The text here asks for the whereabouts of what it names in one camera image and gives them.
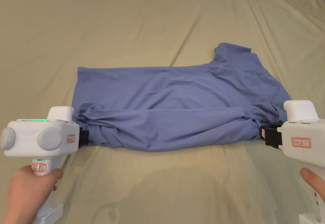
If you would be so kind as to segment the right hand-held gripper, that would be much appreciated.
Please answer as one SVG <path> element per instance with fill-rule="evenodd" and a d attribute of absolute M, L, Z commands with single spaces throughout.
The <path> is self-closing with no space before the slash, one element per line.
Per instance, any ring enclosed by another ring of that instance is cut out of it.
<path fill-rule="evenodd" d="M 325 120 L 318 117 L 308 100 L 289 100 L 283 107 L 287 120 L 260 126 L 260 138 L 287 157 L 307 163 L 309 169 L 324 179 Z"/>

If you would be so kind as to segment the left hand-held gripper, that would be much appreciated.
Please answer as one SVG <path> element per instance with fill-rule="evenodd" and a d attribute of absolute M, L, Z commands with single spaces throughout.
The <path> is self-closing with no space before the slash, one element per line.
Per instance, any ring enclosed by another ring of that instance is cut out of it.
<path fill-rule="evenodd" d="M 36 176 L 61 169 L 63 157 L 75 153 L 80 145 L 88 142 L 89 132 L 83 131 L 73 121 L 73 113 L 74 109 L 70 106 L 54 106 L 46 119 L 11 121 L 1 133 L 4 155 L 31 158 L 31 170 Z M 54 224 L 63 216 L 63 203 L 53 200 L 54 192 L 42 205 L 32 224 Z"/>

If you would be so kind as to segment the person's left hand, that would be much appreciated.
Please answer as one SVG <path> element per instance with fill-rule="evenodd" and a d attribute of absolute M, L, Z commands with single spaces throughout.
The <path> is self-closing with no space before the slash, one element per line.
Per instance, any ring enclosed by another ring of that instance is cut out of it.
<path fill-rule="evenodd" d="M 8 206 L 3 223 L 32 224 L 62 177 L 63 171 L 60 168 L 43 176 L 36 176 L 30 165 L 18 169 L 10 182 Z"/>

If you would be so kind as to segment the person's right hand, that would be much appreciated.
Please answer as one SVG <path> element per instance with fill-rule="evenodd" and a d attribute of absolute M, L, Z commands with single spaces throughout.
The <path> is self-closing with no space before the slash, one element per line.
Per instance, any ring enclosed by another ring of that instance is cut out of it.
<path fill-rule="evenodd" d="M 300 170 L 302 179 L 315 190 L 315 196 L 321 197 L 322 201 L 317 200 L 317 206 L 325 201 L 325 181 L 313 171 L 307 168 Z"/>

